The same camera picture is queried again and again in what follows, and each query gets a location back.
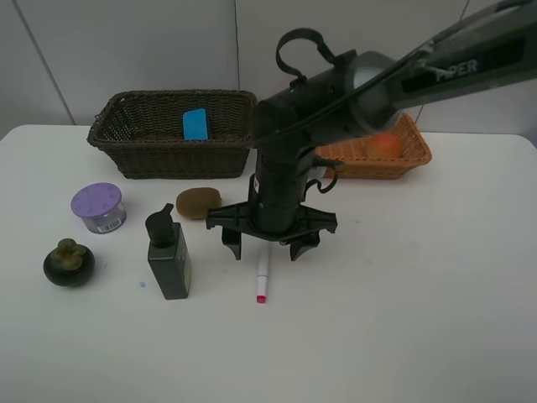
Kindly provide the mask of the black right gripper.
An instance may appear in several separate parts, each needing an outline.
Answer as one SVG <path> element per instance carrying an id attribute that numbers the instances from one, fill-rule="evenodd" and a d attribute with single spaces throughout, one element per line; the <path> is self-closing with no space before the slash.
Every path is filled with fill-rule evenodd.
<path id="1" fill-rule="evenodd" d="M 245 202 L 211 209 L 206 227 L 222 228 L 222 243 L 242 257 L 242 233 L 256 238 L 289 243 L 289 256 L 296 261 L 320 243 L 319 231 L 334 233 L 336 215 L 303 205 L 312 186 L 327 193 L 336 183 L 323 188 L 321 182 L 309 177 L 312 168 L 336 170 L 338 164 L 315 154 L 315 148 L 276 149 L 259 147 L 255 172 L 250 178 Z"/>

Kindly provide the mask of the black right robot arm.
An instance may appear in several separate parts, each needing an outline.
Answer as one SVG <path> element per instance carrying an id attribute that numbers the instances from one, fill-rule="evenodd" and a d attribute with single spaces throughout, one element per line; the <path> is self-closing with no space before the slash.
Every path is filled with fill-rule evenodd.
<path id="1" fill-rule="evenodd" d="M 313 42 L 329 69 L 307 77 L 277 59 L 292 76 L 289 87 L 253 111 L 256 166 L 244 202 L 211 209 L 209 228 L 235 254 L 249 235 L 289 247 L 291 259 L 317 247 L 320 231 L 334 232 L 336 216 L 306 207 L 318 168 L 339 163 L 318 147 L 392 128 L 410 107 L 507 86 L 536 76 L 536 4 L 501 1 L 438 33 L 399 60 L 378 52 L 335 55 L 313 29 L 290 30 L 281 44 Z"/>

